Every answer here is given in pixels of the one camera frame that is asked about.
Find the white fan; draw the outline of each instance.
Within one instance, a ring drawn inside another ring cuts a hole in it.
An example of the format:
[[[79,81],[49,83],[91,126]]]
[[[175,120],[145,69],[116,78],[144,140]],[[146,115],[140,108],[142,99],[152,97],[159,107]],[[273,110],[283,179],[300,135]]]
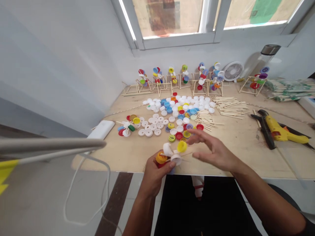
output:
[[[224,80],[226,81],[233,81],[236,83],[236,79],[239,78],[244,66],[241,62],[231,62],[227,64],[224,68]]]

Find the window glass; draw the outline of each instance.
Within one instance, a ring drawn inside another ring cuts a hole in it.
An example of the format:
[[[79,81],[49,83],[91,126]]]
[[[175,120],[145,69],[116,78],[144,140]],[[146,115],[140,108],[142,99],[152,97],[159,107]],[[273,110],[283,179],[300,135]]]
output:
[[[133,0],[143,38],[197,33],[203,0]]]
[[[287,22],[301,0],[232,0],[224,28]]]

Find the right hand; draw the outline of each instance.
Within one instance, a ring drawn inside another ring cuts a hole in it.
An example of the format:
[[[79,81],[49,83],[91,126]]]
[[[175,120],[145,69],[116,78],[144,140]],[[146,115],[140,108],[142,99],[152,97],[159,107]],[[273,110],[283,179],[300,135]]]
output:
[[[205,143],[212,153],[194,152],[193,157],[203,162],[210,163],[215,167],[229,172],[240,173],[246,166],[235,156],[218,138],[198,129],[188,129],[188,132],[195,134],[187,140],[187,144]]]

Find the left hand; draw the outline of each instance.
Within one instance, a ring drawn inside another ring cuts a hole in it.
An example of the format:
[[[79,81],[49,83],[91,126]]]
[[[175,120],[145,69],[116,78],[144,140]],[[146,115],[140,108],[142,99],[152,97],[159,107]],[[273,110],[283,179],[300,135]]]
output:
[[[159,150],[147,160],[138,195],[156,197],[161,189],[162,178],[176,166],[175,162],[168,161],[159,169],[155,157],[160,151],[163,152],[163,150]]]

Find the plywood table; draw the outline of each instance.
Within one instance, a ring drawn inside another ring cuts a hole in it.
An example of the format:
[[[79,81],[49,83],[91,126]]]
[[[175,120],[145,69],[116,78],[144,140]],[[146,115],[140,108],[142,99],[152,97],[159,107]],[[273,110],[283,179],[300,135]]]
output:
[[[231,83],[230,86],[224,88],[225,97],[236,97],[240,101],[256,104],[259,106],[268,107],[273,110],[288,114],[290,116],[302,119],[308,122],[315,122],[308,113],[300,107],[296,102],[279,103],[273,100],[266,99],[262,94],[258,97],[246,93],[238,93],[240,85]],[[191,96],[189,88],[175,91],[178,95]],[[161,98],[170,97],[169,91],[164,91]],[[123,97],[120,96],[113,104],[110,113],[126,110],[142,104],[142,101],[147,98],[158,98],[157,93]],[[260,108],[250,106],[249,108],[259,110]],[[310,144],[315,146],[314,130],[307,124],[292,120],[285,116],[268,111],[278,122],[288,125],[289,127],[304,133],[310,137]],[[148,120],[153,115],[153,111],[148,111],[146,106],[141,106],[131,111],[122,112],[107,118],[113,121],[126,121],[126,116],[136,114],[138,117],[144,117]],[[290,167],[282,157],[279,149],[269,150],[265,143],[264,137],[258,131],[256,120],[246,115],[243,120],[231,117],[221,116],[216,110],[213,115],[214,122],[224,123],[224,126],[213,128],[212,132],[207,131],[211,135],[218,137],[223,143],[242,161],[253,168],[263,178],[293,178],[295,176]],[[137,130],[129,137],[121,137],[118,135],[117,128],[120,124],[116,124],[112,131],[107,135],[105,148],[92,153],[92,156],[107,162],[112,171],[122,172],[143,172],[147,159],[162,149],[163,144],[168,142],[169,133],[162,130],[160,136],[148,138],[139,136]],[[171,146],[175,149],[178,141],[175,141]],[[297,144],[291,141],[283,143],[286,150],[291,154],[294,164],[298,169],[299,174],[303,179],[315,179],[315,152],[302,144]],[[194,151],[209,152],[204,144],[195,144],[187,149],[187,153]],[[183,157],[185,161],[176,167],[177,174],[188,175],[211,175],[211,176],[231,176],[229,172],[224,172],[216,167],[200,162],[194,159],[191,154]],[[76,168],[80,156],[76,156],[72,162],[72,167]],[[96,162],[86,160],[82,166],[84,170],[105,171],[106,168]]]

